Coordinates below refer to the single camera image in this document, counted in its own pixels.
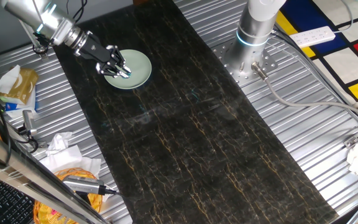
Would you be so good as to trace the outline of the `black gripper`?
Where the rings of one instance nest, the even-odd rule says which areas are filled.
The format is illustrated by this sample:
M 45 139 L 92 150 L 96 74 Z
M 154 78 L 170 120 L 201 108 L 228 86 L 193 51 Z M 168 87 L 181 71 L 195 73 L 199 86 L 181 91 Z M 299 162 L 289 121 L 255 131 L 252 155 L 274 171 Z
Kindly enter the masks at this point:
M 86 35 L 86 41 L 79 50 L 80 55 L 85 59 L 97 61 L 96 70 L 99 74 L 113 78 L 129 78 L 131 70 L 126 66 L 126 60 L 118 46 L 104 47 L 92 32 L 88 31 Z

